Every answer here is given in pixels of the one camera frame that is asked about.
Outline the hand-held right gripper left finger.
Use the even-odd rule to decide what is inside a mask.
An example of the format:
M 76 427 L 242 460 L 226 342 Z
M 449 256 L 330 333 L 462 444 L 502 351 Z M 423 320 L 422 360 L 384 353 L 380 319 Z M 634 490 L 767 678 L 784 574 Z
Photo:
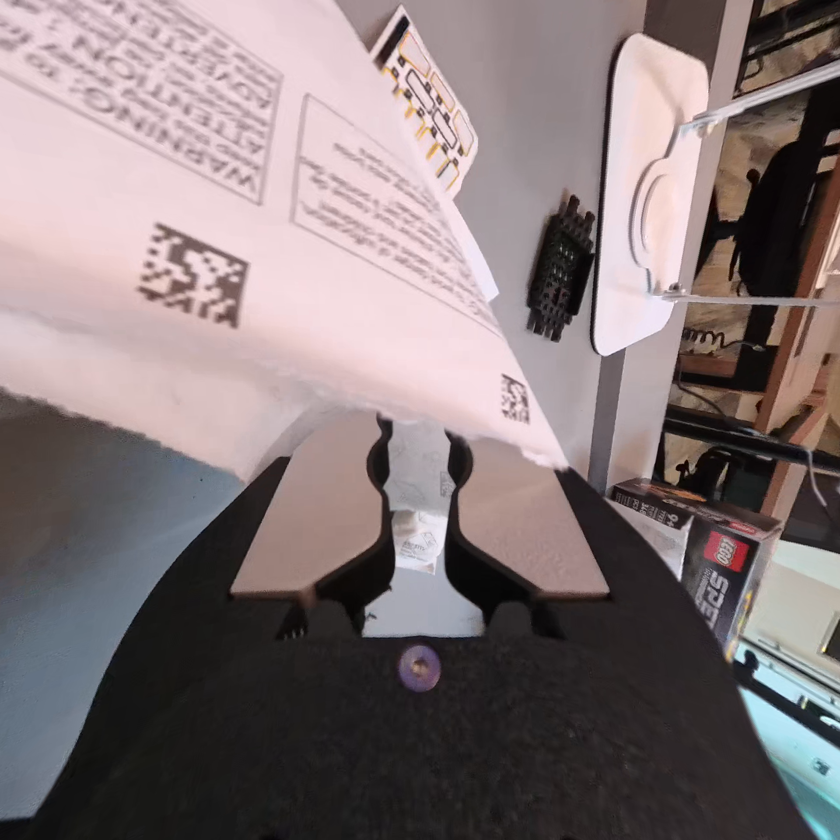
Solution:
M 351 412 L 329 420 L 289 458 L 231 584 L 233 602 L 282 606 L 280 633 L 339 609 L 362 635 L 368 607 L 396 567 L 390 475 L 392 421 Z

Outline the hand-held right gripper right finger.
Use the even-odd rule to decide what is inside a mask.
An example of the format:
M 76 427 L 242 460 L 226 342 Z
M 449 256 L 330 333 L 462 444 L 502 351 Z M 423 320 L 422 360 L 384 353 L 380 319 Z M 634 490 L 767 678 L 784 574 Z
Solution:
M 448 583 L 480 614 L 483 635 L 505 627 L 561 635 L 555 613 L 612 597 L 560 476 L 491 439 L 447 434 L 454 481 L 444 549 Z

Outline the small white paper bag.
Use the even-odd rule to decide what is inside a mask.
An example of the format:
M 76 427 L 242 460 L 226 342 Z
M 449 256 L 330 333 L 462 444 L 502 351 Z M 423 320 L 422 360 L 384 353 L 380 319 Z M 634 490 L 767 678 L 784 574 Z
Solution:
M 445 549 L 448 518 L 427 511 L 392 513 L 392 535 L 397 569 L 434 575 Z

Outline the sticker sheet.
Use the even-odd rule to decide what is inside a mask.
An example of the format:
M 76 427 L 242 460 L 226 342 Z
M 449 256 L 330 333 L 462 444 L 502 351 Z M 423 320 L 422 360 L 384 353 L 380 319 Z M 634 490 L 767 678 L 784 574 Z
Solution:
M 479 148 L 469 114 L 439 69 L 404 5 L 370 50 L 407 130 L 444 192 L 460 192 Z

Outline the grey wood-edged background desk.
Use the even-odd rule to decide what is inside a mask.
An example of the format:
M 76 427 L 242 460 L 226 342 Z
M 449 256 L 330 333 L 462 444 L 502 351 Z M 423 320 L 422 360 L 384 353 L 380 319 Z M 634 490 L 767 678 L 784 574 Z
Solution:
M 801 269 L 793 296 L 804 301 L 834 301 L 838 292 L 825 290 L 823 265 L 831 260 L 834 229 L 838 220 L 838 161 L 822 180 L 817 174 L 828 136 L 839 126 L 838 82 L 827 82 L 809 96 L 797 140 L 819 158 L 812 198 L 805 221 Z M 814 390 L 823 365 L 828 335 L 838 320 L 838 308 L 777 308 L 785 315 L 780 345 L 773 358 L 755 427 L 769 433 L 798 414 Z

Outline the black toy set box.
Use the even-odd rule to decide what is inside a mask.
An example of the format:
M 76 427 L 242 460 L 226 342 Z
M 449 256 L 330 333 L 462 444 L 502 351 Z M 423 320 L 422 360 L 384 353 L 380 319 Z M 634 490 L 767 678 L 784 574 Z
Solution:
M 659 522 L 669 514 L 679 517 L 680 524 L 694 516 L 680 583 L 731 662 L 780 540 L 782 522 L 651 479 L 615 484 L 609 500 Z

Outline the black toy chassis plate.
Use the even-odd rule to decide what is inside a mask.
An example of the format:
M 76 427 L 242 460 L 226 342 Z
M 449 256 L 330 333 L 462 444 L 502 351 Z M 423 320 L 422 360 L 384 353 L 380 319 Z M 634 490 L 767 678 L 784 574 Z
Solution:
M 526 296 L 527 329 L 551 342 L 581 310 L 595 258 L 594 224 L 572 193 L 544 226 Z

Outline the black office chair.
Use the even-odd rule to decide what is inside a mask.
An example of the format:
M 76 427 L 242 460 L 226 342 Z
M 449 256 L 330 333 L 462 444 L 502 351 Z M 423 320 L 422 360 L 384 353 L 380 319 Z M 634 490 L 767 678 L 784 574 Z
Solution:
M 747 172 L 750 191 L 732 237 L 729 277 L 737 272 L 738 289 L 751 298 L 793 296 L 818 165 L 814 150 L 795 140 L 762 172 Z

